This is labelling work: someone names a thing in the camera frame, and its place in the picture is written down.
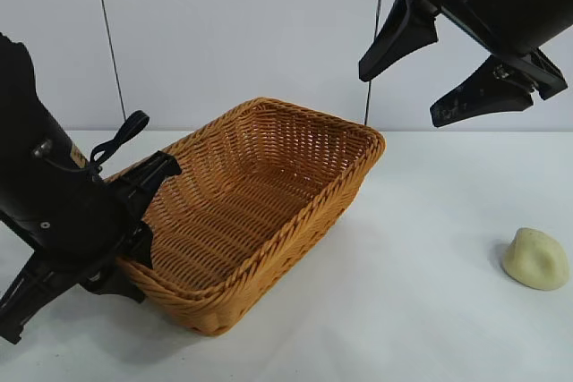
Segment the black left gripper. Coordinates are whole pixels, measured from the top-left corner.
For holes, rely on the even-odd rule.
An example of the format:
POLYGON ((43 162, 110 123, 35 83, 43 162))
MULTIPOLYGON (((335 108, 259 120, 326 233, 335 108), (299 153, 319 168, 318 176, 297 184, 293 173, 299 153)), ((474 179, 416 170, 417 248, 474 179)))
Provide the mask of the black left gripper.
POLYGON ((1 335, 18 343, 26 323, 75 286, 137 303, 145 294, 119 258, 153 268, 144 215, 161 184, 181 172, 159 151, 114 180, 102 165, 148 124, 132 113, 114 138, 84 156, 38 98, 21 42, 1 40, 1 219, 32 249, 1 300, 1 335))

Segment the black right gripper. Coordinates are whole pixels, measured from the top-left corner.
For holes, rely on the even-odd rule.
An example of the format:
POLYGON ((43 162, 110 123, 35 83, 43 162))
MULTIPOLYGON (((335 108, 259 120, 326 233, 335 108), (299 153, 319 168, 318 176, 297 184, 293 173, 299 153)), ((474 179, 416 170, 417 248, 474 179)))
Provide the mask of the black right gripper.
POLYGON ((358 63, 371 81, 392 64, 438 41, 443 15, 489 52, 465 81, 431 107, 434 127, 503 112, 522 112, 568 86, 541 47, 572 25, 572 0, 395 0, 387 20, 358 63))

